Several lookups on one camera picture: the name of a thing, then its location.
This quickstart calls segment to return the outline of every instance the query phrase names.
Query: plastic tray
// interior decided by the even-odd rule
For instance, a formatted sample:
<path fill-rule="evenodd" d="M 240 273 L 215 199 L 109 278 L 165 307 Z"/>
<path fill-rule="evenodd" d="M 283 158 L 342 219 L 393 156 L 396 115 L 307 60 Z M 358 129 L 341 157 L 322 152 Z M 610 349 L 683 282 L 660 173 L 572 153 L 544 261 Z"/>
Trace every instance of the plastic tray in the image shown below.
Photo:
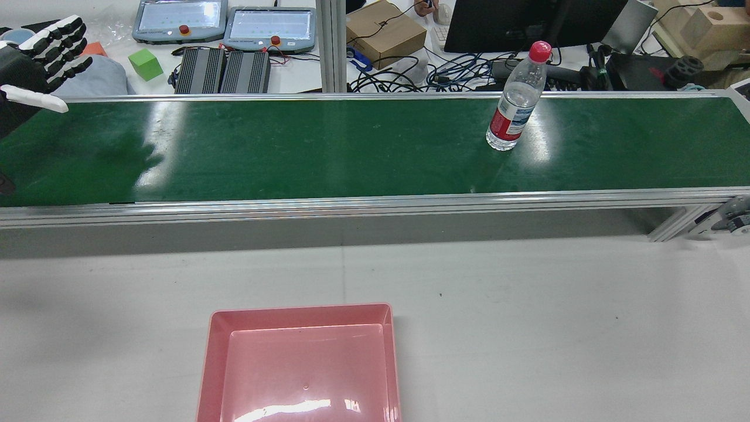
<path fill-rule="evenodd" d="M 385 303 L 219 311 L 197 422 L 401 421 Z"/>

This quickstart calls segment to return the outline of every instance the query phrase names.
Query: wooden block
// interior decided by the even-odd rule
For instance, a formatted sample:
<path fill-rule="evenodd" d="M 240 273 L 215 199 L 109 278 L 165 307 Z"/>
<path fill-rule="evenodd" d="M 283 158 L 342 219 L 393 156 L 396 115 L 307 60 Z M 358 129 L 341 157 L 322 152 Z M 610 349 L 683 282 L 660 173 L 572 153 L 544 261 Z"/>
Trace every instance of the wooden block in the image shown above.
<path fill-rule="evenodd" d="M 682 35 L 667 31 L 661 23 L 654 26 L 654 36 L 672 57 L 693 56 L 699 58 L 706 71 L 722 71 L 740 57 L 739 50 L 696 50 L 690 47 Z"/>
<path fill-rule="evenodd" d="M 694 5 L 695 0 L 654 0 L 654 7 L 658 9 L 656 19 L 664 16 L 664 14 L 674 6 L 683 5 Z M 696 7 L 689 8 L 677 8 L 666 14 L 659 23 L 663 25 L 670 33 L 681 31 L 690 20 L 690 17 L 695 13 Z"/>
<path fill-rule="evenodd" d="M 750 48 L 750 16 L 744 8 L 698 8 L 680 34 L 696 50 Z"/>

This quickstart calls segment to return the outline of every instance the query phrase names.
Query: metal bracket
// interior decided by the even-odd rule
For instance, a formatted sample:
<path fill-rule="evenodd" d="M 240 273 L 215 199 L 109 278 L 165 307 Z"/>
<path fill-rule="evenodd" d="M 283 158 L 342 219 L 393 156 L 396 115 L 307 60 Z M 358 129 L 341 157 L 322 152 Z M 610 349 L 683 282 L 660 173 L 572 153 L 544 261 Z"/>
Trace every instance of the metal bracket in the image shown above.
<path fill-rule="evenodd" d="M 347 91 L 346 2 L 316 0 L 323 92 Z"/>
<path fill-rule="evenodd" d="M 735 236 L 750 234 L 750 195 L 730 199 L 701 219 L 688 234 L 713 234 L 728 231 Z"/>

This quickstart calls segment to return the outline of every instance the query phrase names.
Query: screen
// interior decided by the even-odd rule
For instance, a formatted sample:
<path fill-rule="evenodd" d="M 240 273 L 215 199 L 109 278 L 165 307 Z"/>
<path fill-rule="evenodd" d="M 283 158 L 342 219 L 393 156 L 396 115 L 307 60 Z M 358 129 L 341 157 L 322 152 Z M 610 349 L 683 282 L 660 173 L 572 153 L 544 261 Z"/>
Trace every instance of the screen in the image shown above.
<path fill-rule="evenodd" d="M 218 28 L 221 2 L 150 2 L 143 7 L 139 31 L 191 28 Z"/>
<path fill-rule="evenodd" d="M 309 40 L 311 20 L 310 11 L 237 11 L 229 38 Z"/>

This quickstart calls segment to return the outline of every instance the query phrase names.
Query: cardboard box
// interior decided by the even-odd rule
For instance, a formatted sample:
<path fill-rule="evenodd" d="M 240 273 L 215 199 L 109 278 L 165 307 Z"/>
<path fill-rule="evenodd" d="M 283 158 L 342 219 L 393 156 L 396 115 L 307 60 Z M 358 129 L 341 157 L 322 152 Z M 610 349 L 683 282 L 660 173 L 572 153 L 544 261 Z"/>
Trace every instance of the cardboard box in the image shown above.
<path fill-rule="evenodd" d="M 696 50 L 742 50 L 750 48 L 750 16 L 745 8 L 699 8 L 682 37 Z"/>
<path fill-rule="evenodd" d="M 403 11 L 386 0 L 380 0 L 365 6 L 346 16 L 346 41 L 372 62 L 390 56 L 408 56 L 425 46 L 427 30 L 410 17 L 403 15 L 391 19 L 380 29 L 380 23 L 397 17 Z M 382 69 L 396 59 L 386 59 L 374 63 L 376 69 Z"/>

